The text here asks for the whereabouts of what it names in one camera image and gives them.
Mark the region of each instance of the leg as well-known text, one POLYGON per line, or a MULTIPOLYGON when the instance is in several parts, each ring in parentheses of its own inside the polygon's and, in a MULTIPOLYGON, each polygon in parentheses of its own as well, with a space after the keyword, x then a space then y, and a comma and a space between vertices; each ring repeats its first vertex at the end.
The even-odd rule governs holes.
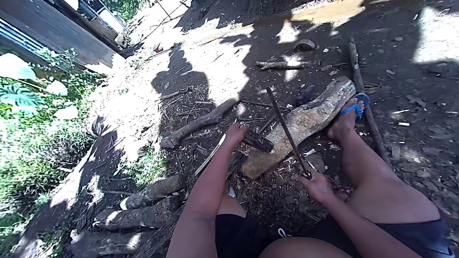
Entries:
POLYGON ((234 214, 240 217, 246 217, 246 211, 233 197, 223 194, 222 203, 220 209, 218 209, 217 215, 220 214, 234 214))
MULTIPOLYGON (((351 99, 343 110, 355 104, 351 99)), ((399 224, 436 220, 436 206, 416 189, 401 181, 355 132, 356 112, 341 115, 328 132, 341 149, 342 168, 354 185, 349 205, 374 223, 399 224)))

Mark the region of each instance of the foot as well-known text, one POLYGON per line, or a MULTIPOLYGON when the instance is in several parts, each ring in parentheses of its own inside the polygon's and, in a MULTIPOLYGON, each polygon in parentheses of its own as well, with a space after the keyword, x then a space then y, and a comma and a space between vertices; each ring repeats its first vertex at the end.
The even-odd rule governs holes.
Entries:
MULTIPOLYGON (((357 98, 350 99, 341 111, 346 110, 348 107, 355 105, 357 103, 357 98)), ((364 110, 364 102, 359 101, 358 106, 364 110)), ((357 119, 357 112, 355 109, 352 109, 338 117, 335 123, 328 130, 328 138, 333 140, 340 140, 343 136, 347 135, 349 132, 354 131, 355 120, 357 119)))

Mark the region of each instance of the black shorts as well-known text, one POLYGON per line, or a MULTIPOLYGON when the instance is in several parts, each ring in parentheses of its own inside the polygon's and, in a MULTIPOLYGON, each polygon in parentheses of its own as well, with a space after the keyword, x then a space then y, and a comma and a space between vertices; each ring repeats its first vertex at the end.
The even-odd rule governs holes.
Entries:
MULTIPOLYGON (((376 224, 423 258, 455 257, 449 248, 448 227, 443 220, 410 224, 376 224)), ((215 244, 218 258, 257 258, 274 239, 249 215, 217 215, 215 244)), ((351 257, 361 257, 336 220, 327 216, 304 237, 324 240, 351 257)))

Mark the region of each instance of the blue flip-flop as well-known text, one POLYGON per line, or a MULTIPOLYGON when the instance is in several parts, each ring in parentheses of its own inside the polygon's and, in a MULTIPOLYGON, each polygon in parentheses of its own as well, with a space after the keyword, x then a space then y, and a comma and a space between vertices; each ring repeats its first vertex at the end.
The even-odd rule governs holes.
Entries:
POLYGON ((357 113, 357 119, 355 120, 356 122, 359 122, 362 119, 362 115, 364 114, 364 111, 359 107, 358 102, 363 101, 364 102, 364 107, 367 108, 370 104, 370 98, 365 94, 365 93, 359 93, 355 95, 353 98, 357 98, 357 103, 346 108, 345 110, 340 112, 340 115, 343 115, 353 109, 355 109, 355 112, 357 113))

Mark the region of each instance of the flip-flop strap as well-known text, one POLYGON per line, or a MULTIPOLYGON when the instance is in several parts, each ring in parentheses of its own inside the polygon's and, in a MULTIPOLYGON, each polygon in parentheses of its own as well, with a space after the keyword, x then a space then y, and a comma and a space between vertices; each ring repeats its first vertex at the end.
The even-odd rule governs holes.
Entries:
POLYGON ((351 111, 353 109, 355 109, 355 112, 358 115, 358 119, 357 120, 360 120, 362 118, 362 115, 363 115, 364 112, 362 111, 362 109, 357 104, 354 104, 354 105, 348 107, 347 109, 341 111, 340 115, 343 115, 343 114, 345 114, 345 113, 347 113, 347 112, 349 112, 349 111, 351 111))

